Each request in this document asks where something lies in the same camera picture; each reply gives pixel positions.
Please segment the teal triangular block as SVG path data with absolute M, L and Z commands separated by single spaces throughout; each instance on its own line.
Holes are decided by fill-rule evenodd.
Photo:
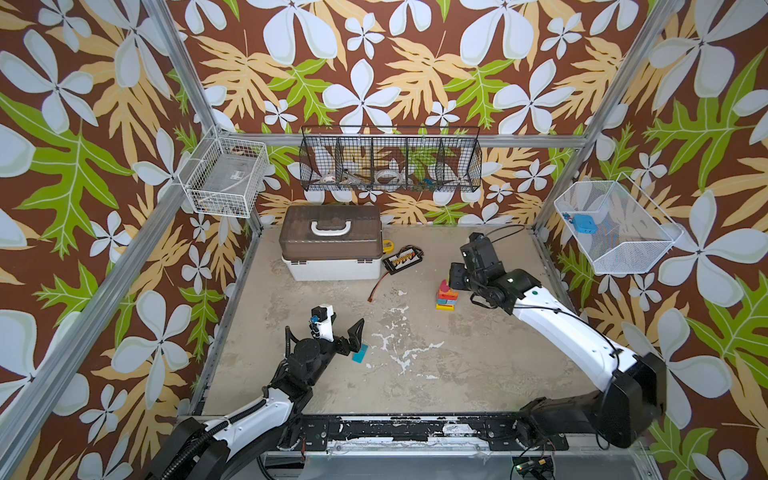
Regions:
M 366 344 L 362 344 L 360 349 L 352 355 L 352 361 L 361 364 L 365 359 L 367 350 L 368 346 Z

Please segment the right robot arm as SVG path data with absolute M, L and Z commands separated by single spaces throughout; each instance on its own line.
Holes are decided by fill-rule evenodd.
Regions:
M 508 271 L 493 242 L 480 232 L 460 248 L 449 285 L 470 301 L 501 309 L 535 329 L 590 379 L 591 393 L 530 401 L 517 414 L 515 439 L 537 447 L 561 434 L 594 434 L 628 448 L 666 410 L 667 367 L 655 354 L 639 354 L 585 323 L 523 269 Z

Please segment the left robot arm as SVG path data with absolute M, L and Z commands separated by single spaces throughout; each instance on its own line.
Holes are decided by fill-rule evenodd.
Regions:
M 355 322 L 346 336 L 333 331 L 333 315 L 310 321 L 311 336 L 298 339 L 285 328 L 284 357 L 269 384 L 256 400 L 236 411 L 201 422 L 194 417 L 174 428 L 144 474 L 146 479 L 221 479 L 246 450 L 259 456 L 275 448 L 301 419 L 313 396 L 313 387 L 332 359 L 361 351 L 365 326 Z

